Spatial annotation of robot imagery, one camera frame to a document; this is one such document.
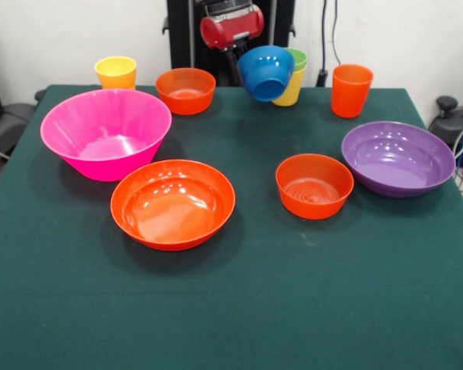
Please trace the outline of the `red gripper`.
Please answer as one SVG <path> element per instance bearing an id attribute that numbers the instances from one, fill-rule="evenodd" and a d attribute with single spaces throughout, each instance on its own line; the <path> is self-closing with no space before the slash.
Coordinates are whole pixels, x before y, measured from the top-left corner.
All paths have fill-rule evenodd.
<path id="1" fill-rule="evenodd" d="M 264 29 L 262 10 L 254 4 L 241 8 L 215 13 L 207 11 L 200 21 L 200 33 L 205 45 L 210 49 L 224 50 L 228 60 L 231 81 L 234 86 L 241 86 L 242 79 L 237 67 L 237 58 L 233 48 L 237 45 L 237 53 L 248 51 L 248 39 L 255 39 Z"/>

